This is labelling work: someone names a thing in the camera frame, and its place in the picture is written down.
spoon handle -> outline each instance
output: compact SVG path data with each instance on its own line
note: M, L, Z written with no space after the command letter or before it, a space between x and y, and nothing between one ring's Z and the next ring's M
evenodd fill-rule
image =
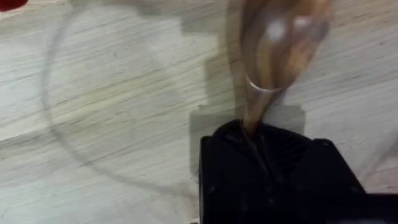
M308 67L331 21L331 0L246 0L240 33L245 130L252 134L278 93Z

black device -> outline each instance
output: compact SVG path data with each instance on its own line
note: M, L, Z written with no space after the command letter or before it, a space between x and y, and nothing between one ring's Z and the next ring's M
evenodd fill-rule
M334 144L240 120L203 137L201 224L398 223L398 195L367 194Z

red object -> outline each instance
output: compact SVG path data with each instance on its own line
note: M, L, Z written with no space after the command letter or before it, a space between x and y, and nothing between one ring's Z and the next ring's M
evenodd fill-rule
M0 12L10 11L21 7L27 3L28 0L0 0Z

wood grain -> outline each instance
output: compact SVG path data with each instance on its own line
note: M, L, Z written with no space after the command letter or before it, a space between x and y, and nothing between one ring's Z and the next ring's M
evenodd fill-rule
M240 1L31 0L0 14L0 223L198 217L199 138L244 107ZM264 121L397 191L398 2L336 1Z

wooden surface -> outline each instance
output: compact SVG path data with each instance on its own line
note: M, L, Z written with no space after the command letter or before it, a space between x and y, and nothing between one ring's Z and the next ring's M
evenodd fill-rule
M341 0L265 120L398 192L398 2ZM32 0L0 14L0 223L188 223L199 138L240 116L240 2Z

